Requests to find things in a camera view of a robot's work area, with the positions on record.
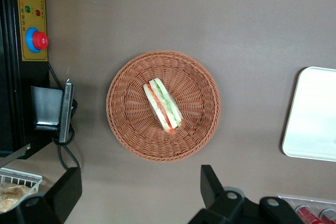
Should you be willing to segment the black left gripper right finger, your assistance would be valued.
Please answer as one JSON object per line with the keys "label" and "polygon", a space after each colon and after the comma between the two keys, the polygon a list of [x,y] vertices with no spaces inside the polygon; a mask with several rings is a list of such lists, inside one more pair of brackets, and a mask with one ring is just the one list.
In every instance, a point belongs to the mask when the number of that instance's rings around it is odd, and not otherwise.
{"label": "black left gripper right finger", "polygon": [[201,166],[200,191],[205,207],[189,223],[302,223],[280,198],[267,196],[254,203],[236,188],[225,189],[211,165]]}

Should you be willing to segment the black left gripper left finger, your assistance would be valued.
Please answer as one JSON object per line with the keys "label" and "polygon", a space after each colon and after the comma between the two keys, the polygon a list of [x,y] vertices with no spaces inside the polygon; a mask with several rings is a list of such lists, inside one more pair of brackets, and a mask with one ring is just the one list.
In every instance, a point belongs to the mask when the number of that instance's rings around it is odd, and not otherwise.
{"label": "black left gripper left finger", "polygon": [[81,195],[81,169],[71,167],[46,193],[30,195],[1,214],[1,223],[64,223]]}

